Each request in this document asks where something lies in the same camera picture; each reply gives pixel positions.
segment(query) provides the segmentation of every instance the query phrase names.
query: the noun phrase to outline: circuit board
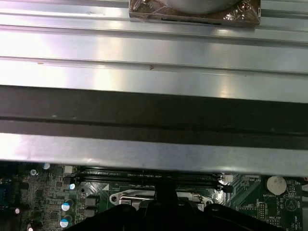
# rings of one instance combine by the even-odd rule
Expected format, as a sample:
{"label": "circuit board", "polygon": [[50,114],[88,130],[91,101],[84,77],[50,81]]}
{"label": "circuit board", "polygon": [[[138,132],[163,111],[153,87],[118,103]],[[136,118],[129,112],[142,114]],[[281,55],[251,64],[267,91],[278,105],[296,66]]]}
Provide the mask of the circuit board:
{"label": "circuit board", "polygon": [[[42,164],[20,164],[10,183],[15,200],[29,209],[21,214],[21,226],[10,231],[28,231],[29,223],[40,222],[42,231],[62,231],[64,217],[71,217],[69,226],[103,212],[115,204],[111,196],[127,190],[154,191],[153,185],[82,180],[72,183],[71,176],[80,167],[51,165],[43,169]],[[286,179],[286,191],[277,196],[264,186],[266,177],[235,174],[228,182],[233,193],[224,193],[210,187],[183,187],[178,192],[193,192],[209,198],[213,203],[223,204],[242,213],[283,227],[287,231],[301,231],[302,196],[301,183]],[[4,187],[0,184],[0,205],[4,202]],[[64,209],[65,203],[70,208]]]}

